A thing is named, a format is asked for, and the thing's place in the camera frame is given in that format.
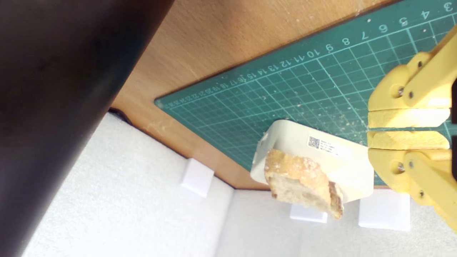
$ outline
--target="green cutting mat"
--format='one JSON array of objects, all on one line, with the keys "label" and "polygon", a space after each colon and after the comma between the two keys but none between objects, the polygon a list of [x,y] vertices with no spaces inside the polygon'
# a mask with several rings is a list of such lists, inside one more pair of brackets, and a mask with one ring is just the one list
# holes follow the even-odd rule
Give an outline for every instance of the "green cutting mat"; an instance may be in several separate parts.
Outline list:
[{"label": "green cutting mat", "polygon": [[[247,170],[278,119],[366,145],[373,89],[393,67],[435,47],[456,11],[457,0],[401,1],[154,102]],[[450,120],[437,130],[448,139],[457,132]],[[375,176],[375,184],[383,182]]]}]

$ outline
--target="ruler numbers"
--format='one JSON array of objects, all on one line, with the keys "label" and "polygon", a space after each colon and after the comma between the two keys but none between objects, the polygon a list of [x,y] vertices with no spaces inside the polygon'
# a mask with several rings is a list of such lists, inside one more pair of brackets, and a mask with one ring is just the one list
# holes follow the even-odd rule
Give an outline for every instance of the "ruler numbers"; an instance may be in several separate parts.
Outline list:
[{"label": "ruler numbers", "polygon": [[223,75],[221,78],[217,78],[217,82],[214,81],[212,78],[208,80],[208,82],[212,82],[212,86],[207,86],[207,89],[201,90],[197,93],[193,93],[189,96],[185,96],[179,100],[174,100],[162,106],[163,109],[174,108],[180,106],[182,104],[193,102],[201,98],[205,98],[207,96],[211,96],[216,94],[220,91],[228,90],[235,86],[239,86],[242,84],[246,84],[250,81],[254,81],[264,76],[268,76],[282,70],[287,70],[293,66],[297,66],[308,61],[312,61],[319,57],[325,56],[327,54],[332,54],[337,51],[344,50],[346,48],[350,48],[351,46],[355,46],[361,43],[364,43],[367,40],[371,40],[374,38],[382,37],[388,32],[395,32],[397,30],[404,29],[408,26],[413,26],[418,23],[425,22],[430,20],[433,15],[437,15],[438,12],[450,13],[454,10],[454,4],[452,2],[446,2],[441,6],[441,9],[437,10],[422,10],[420,13],[416,14],[409,14],[410,19],[407,17],[393,17],[393,21],[386,22],[386,23],[379,23],[376,22],[375,19],[368,18],[370,15],[367,15],[367,18],[364,20],[360,20],[360,22],[365,23],[365,26],[360,26],[362,30],[360,30],[358,37],[341,37],[339,39],[335,37],[327,37],[331,38],[332,42],[325,42],[322,45],[315,45],[310,47],[310,49],[303,49],[302,54],[298,54],[296,56],[292,56],[290,58],[278,61],[274,64],[267,64],[262,68],[258,68],[256,71],[253,72],[246,72],[243,74],[235,74],[236,71],[233,72],[234,75],[230,77],[227,75]]}]

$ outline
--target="metal screw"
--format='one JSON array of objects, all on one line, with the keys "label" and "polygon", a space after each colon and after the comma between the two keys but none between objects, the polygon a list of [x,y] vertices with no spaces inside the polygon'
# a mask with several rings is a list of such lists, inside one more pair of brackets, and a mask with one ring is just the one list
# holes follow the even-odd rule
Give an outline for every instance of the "metal screw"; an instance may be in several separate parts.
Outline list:
[{"label": "metal screw", "polygon": [[399,162],[399,165],[397,167],[399,174],[404,172],[404,166],[403,163]]}]

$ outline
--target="white container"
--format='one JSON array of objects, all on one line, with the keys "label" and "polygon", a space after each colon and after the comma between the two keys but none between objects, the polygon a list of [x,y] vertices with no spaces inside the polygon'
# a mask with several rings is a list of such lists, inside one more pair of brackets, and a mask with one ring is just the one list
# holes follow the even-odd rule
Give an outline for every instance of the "white container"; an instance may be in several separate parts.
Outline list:
[{"label": "white container", "polygon": [[251,177],[264,184],[265,158],[272,148],[319,163],[327,177],[340,187],[343,203],[373,193],[374,171],[366,146],[293,121],[277,120],[259,141],[252,163]]}]

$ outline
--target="piece of bread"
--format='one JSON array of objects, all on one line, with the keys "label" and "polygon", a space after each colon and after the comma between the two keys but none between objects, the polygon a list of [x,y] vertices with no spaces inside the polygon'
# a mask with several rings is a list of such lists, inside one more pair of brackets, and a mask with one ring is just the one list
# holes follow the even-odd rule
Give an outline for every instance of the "piece of bread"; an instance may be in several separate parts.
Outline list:
[{"label": "piece of bread", "polygon": [[393,109],[368,112],[369,128],[438,127],[447,120],[446,109]]},{"label": "piece of bread", "polygon": [[343,214],[342,194],[329,181],[319,163],[270,149],[265,161],[265,179],[278,201],[315,206],[336,219]]},{"label": "piece of bread", "polygon": [[449,141],[437,131],[369,131],[368,147],[389,150],[449,149]]}]

